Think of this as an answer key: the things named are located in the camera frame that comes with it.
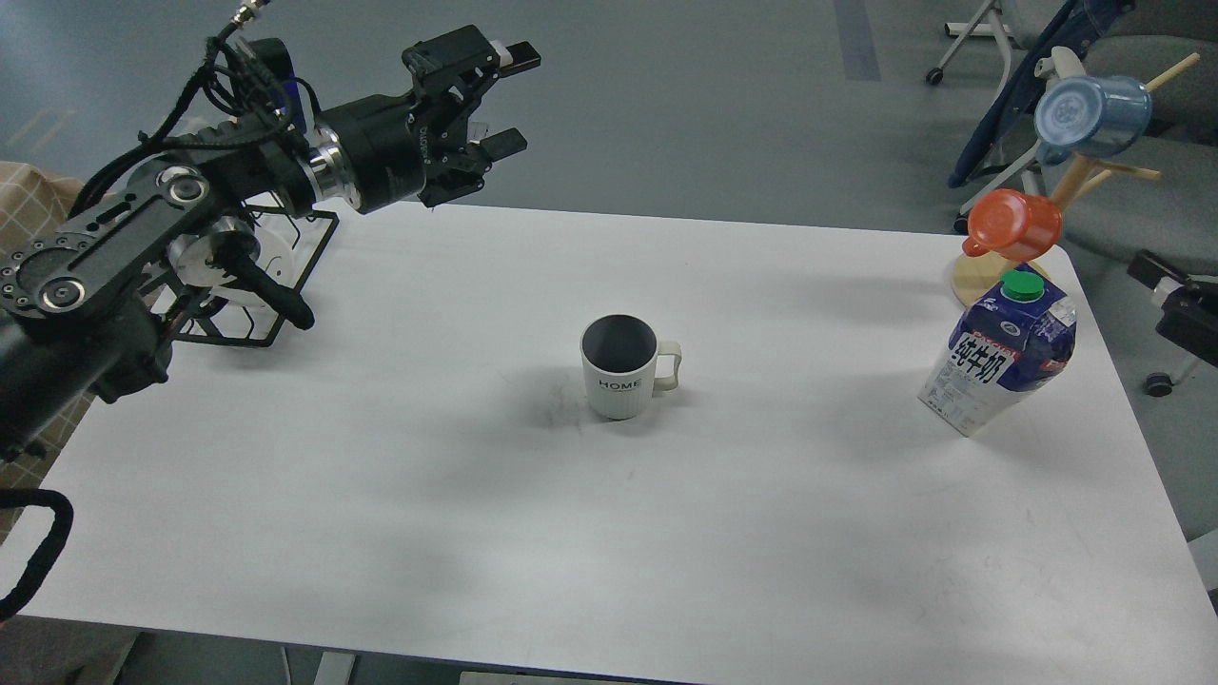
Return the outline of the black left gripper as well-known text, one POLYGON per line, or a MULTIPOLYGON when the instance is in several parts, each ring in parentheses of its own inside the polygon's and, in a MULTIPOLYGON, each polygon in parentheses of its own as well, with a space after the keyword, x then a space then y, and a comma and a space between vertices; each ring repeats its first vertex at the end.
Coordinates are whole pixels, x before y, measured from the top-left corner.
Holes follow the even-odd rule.
POLYGON ((426 207, 482 190, 492 165, 529 147, 509 128, 474 137, 470 117, 501 77, 535 69, 530 41, 505 45, 460 27, 402 52, 413 87, 324 108, 315 121, 315 200, 341 197, 362 215, 417 195, 426 207))

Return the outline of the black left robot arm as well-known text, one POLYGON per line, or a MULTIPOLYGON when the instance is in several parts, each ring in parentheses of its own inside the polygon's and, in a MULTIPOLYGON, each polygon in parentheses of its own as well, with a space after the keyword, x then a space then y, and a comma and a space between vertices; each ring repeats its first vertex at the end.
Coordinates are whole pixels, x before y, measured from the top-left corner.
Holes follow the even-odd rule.
POLYGON ((540 66, 530 43, 464 26, 404 49, 404 95, 319 108, 304 87, 304 133, 283 44, 238 38, 262 9, 241 4, 164 122, 88 179, 54 233, 2 260, 4 462, 40 456, 39 435, 84 395, 113 403, 168 382, 171 342, 217 308, 216 286, 314 325, 298 286, 257 266, 252 197, 292 218, 333 197, 362 215, 409 196, 435 207, 527 147, 513 128, 473 137, 470 118, 495 84, 540 66))

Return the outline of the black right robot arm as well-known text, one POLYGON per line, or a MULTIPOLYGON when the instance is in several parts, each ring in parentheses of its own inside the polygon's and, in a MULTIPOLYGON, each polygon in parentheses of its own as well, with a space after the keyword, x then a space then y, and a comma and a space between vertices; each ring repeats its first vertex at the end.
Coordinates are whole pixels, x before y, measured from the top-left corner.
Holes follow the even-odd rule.
POLYGON ((1216 367, 1216 278, 1188 274, 1149 250, 1132 256, 1127 273, 1149 286, 1153 303, 1162 311, 1153 330, 1196 360, 1216 367))

